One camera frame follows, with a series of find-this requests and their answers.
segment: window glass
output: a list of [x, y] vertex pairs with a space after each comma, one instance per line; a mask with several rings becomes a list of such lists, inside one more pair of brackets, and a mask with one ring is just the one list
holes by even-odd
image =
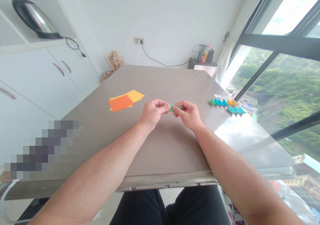
[[320, 211], [320, 124], [284, 138], [278, 143], [293, 157], [299, 184], [282, 180], [309, 206]]
[[319, 61], [279, 54], [239, 103], [272, 134], [320, 111], [319, 78]]
[[297, 156], [305, 153], [320, 162], [320, 124], [295, 133], [278, 141], [278, 143], [291, 156]]
[[320, 38], [320, 22], [316, 25], [316, 27], [313, 28], [313, 30], [311, 30], [307, 37]]
[[253, 33], [287, 35], [298, 25], [317, 1], [272, 0]]
[[[241, 47], [246, 48], [246, 50], [243, 50], [243, 52], [247, 54], [247, 56], [244, 60], [243, 58], [240, 60], [239, 64], [241, 65], [226, 89], [228, 93], [232, 94], [233, 98], [237, 96], [237, 94], [242, 90], [246, 83], [261, 67], [261, 65], [267, 60], [267, 58], [272, 54], [272, 51], [269, 50], [263, 50], [243, 45]], [[232, 69], [234, 68], [231, 64], [230, 68], [228, 68], [229, 71], [227, 70], [227, 72], [230, 73], [230, 70]]]

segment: pixelated area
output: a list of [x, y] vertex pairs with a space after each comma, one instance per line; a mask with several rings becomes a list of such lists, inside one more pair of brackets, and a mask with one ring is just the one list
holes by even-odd
[[66, 171], [65, 165], [77, 163], [78, 151], [73, 139], [79, 137], [79, 121], [48, 121], [48, 129], [7, 129], [4, 137], [9, 138], [6, 147], [14, 143], [23, 146], [23, 154], [12, 154], [10, 162], [4, 163], [4, 180], [12, 179], [54, 179]]

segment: person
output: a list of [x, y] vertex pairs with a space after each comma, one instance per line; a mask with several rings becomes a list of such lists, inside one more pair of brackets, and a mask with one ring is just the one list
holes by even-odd
[[[195, 104], [180, 101], [173, 115], [191, 129], [210, 168], [247, 224], [303, 224], [259, 172], [201, 121]], [[140, 120], [122, 136], [84, 162], [60, 186], [29, 225], [85, 225], [121, 184], [135, 155], [168, 103], [147, 102]], [[213, 186], [185, 188], [164, 208], [158, 190], [125, 192], [110, 224], [216, 224]]]

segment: window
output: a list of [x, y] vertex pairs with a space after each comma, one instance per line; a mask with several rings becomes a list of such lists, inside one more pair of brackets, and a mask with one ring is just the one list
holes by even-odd
[[244, 45], [241, 46], [240, 50], [242, 50], [242, 53], [247, 54], [247, 56], [244, 58], [240, 68], [237, 70], [228, 88], [226, 89], [227, 92], [232, 94], [233, 98], [238, 95], [241, 89], [243, 89], [246, 83], [272, 54], [272, 51], [269, 50], [253, 48]]
[[297, 156], [299, 177], [283, 182], [320, 203], [307, 192], [320, 187], [320, 0], [261, 0], [225, 74], [226, 91]]
[[[283, 0], [262, 34], [286, 35], [290, 33], [317, 1], [318, 0]], [[264, 17], [268, 17], [270, 13], [272, 14], [277, 2], [278, 0], [271, 1]]]
[[[239, 73], [233, 80], [242, 81], [244, 76]], [[319, 61], [279, 54], [239, 102], [255, 101], [249, 108], [255, 110], [258, 123], [273, 134], [320, 110], [319, 78]]]
[[320, 124], [282, 139], [278, 143], [291, 155], [307, 154], [320, 161]]

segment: shelf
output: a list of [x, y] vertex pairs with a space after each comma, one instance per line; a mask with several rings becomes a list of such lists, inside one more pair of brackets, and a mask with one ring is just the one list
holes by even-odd
[[[80, 42], [78, 38], [73, 38], [73, 39], [78, 43]], [[66, 44], [65, 39], [58, 39], [58, 40], [42, 39], [41, 42], [0, 46], [0, 55], [17, 53], [17, 52], [27, 51], [27, 50], [40, 49], [40, 48], [48, 48], [52, 46], [65, 45], [65, 44]]]
[[[75, 38], [76, 34], [68, 22], [57, 0], [30, 0], [35, 3], [51, 20], [61, 36]], [[44, 39], [37, 37], [17, 15], [12, 0], [0, 0], [0, 48], [3, 46], [39, 43]]]

